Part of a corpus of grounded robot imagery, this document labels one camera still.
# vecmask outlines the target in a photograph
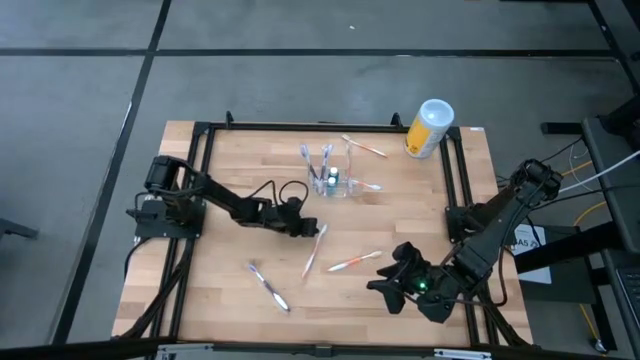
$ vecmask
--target yellow and white can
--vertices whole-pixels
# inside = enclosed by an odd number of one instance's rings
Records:
[[[415,158],[429,157],[453,123],[454,116],[453,108],[446,101],[425,101],[407,133],[407,153]]]

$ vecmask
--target yellow cable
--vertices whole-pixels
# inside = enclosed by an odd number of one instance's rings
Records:
[[[574,169],[574,171],[580,169],[581,167],[589,165],[589,163],[585,163],[585,164],[582,164],[582,165],[578,166],[577,168]],[[604,206],[606,203],[607,203],[606,201],[603,201],[603,202],[597,203],[597,204],[593,205],[592,207],[588,208],[587,210],[585,210],[582,214],[580,214],[580,216],[578,216],[576,218],[576,221],[573,222],[573,226],[578,226],[580,224],[580,222],[582,221],[582,219],[585,218],[585,216],[589,215],[593,210],[595,210],[595,209],[597,209],[597,208],[599,208],[601,206]],[[593,336],[594,339],[598,339],[598,334],[596,333],[596,329],[593,326],[593,324],[591,323],[591,319],[589,319],[589,315],[587,315],[587,310],[584,308],[584,305],[582,305],[582,304],[580,304],[580,311],[582,312],[582,316],[584,316],[584,319],[587,321],[587,325],[589,325],[589,330],[591,331],[591,336]]]
[[[562,176],[563,176],[563,177],[565,177],[565,176],[567,176],[567,175],[571,174],[572,172],[576,172],[576,171],[578,171],[578,170],[582,169],[583,167],[587,167],[587,166],[589,166],[589,165],[591,165],[591,164],[593,164],[593,161],[587,161],[586,163],[581,164],[581,165],[578,165],[578,166],[576,166],[575,168],[573,168],[573,169],[571,169],[571,170],[569,170],[569,171],[565,171],[565,172],[563,172],[563,173],[562,173]]]

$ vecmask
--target wooden tabletop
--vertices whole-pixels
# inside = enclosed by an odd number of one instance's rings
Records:
[[[160,153],[186,158],[193,122],[167,123]],[[487,139],[482,128],[460,128],[473,199],[483,202],[497,193]],[[278,189],[289,180],[305,181],[305,162],[299,153],[308,144],[314,163],[320,163],[323,144],[333,144],[330,162],[344,167],[345,146],[339,133],[219,130],[215,133],[209,174],[241,196],[268,180]],[[358,133],[354,140],[387,153],[382,158],[353,149],[353,176],[379,184],[381,192],[335,199],[311,194],[303,216],[328,224],[315,264],[306,281],[301,273],[314,239],[291,238],[263,229],[238,226],[229,214],[211,204],[205,229],[195,247],[179,337],[183,340],[330,343],[348,345],[468,346],[464,307],[456,305],[444,324],[427,320],[408,303],[401,314],[390,315],[382,295],[365,288],[378,279],[376,270],[393,264],[391,252],[410,241],[423,257],[439,262],[450,250],[444,208],[446,186],[439,150],[425,160],[409,157],[402,134]],[[450,150],[458,183],[455,151]],[[458,201],[462,195],[456,187]],[[283,197],[302,197],[302,189],[287,187]],[[271,197],[271,190],[259,193]],[[168,241],[153,239],[132,257],[113,334],[128,330],[158,291]],[[383,256],[345,270],[327,269],[350,258],[382,250]],[[292,308],[278,309],[255,275],[247,269],[255,261],[261,273]],[[513,258],[504,259],[509,295],[501,308],[509,323],[531,341],[529,322]],[[497,269],[491,277],[494,300],[501,300]],[[172,305],[167,306],[162,334],[168,332]],[[481,340],[486,340],[481,309],[476,309]]]

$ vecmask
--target white lid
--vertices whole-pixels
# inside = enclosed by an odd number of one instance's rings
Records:
[[[451,105],[440,99],[427,100],[420,107],[420,116],[435,126],[451,124],[454,115]]]

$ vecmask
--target gray floor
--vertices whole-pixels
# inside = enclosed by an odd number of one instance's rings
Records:
[[[620,4],[603,12],[625,49],[637,32]],[[159,1],[0,1],[0,47],[146,48]],[[606,48],[586,5],[466,1],[174,1],[161,48]],[[0,243],[0,347],[43,344],[120,131],[142,58],[0,57],[0,217],[40,228]],[[458,125],[484,126],[496,172],[573,137],[543,121],[579,121],[631,95],[613,62],[384,57],[156,58],[125,155],[71,341],[107,339],[142,188],[167,120],[376,123],[438,97]],[[580,146],[577,153],[583,151]],[[567,156],[552,161],[568,168]],[[535,214],[570,224],[598,197]],[[598,212],[586,226],[607,219]],[[632,357],[611,294],[620,346]],[[593,353],[578,307],[527,301],[535,341]],[[218,355],[232,359],[241,354]],[[264,355],[263,358],[281,358]]]

